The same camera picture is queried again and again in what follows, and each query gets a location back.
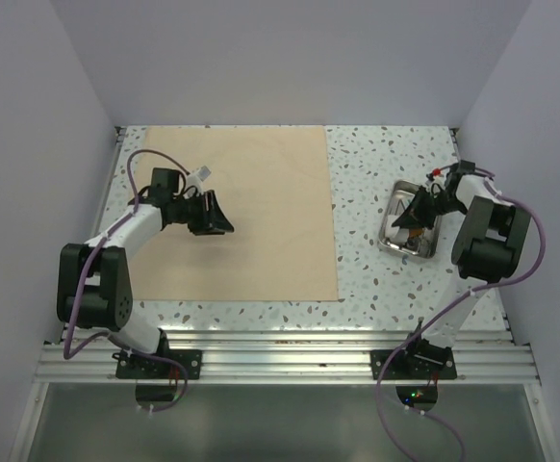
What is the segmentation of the steel forceps with ring handles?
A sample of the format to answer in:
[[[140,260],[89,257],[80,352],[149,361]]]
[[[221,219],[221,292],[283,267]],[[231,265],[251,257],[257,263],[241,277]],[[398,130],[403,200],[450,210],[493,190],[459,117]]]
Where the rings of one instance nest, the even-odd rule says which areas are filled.
[[[409,240],[404,248],[416,255],[427,255],[429,252],[429,242],[423,240]]]

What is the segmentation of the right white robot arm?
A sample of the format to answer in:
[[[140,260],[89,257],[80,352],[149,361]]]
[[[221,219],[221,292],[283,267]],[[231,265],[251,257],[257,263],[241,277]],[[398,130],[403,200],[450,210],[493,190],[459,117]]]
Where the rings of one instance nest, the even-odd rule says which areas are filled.
[[[439,217],[460,213],[464,218],[451,249],[453,276],[440,312],[418,326],[416,339],[400,355],[409,376],[423,377],[435,361],[445,361],[479,298],[510,281],[519,265],[532,216],[522,205],[502,198],[493,179],[469,161],[437,168],[404,210],[384,225],[388,240],[402,245],[423,237]]]

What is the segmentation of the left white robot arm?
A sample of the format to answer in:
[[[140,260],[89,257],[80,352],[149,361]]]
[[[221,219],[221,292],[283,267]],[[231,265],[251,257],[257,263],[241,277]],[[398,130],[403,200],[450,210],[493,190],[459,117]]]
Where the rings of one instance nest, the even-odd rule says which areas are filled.
[[[166,375],[172,355],[165,332],[135,312],[128,261],[169,225],[184,224],[194,236],[234,231],[216,193],[205,191],[207,167],[191,173],[155,167],[150,183],[135,189],[125,213],[83,244],[63,247],[59,262],[57,315],[66,324],[64,358],[106,337],[139,354],[150,377]]]

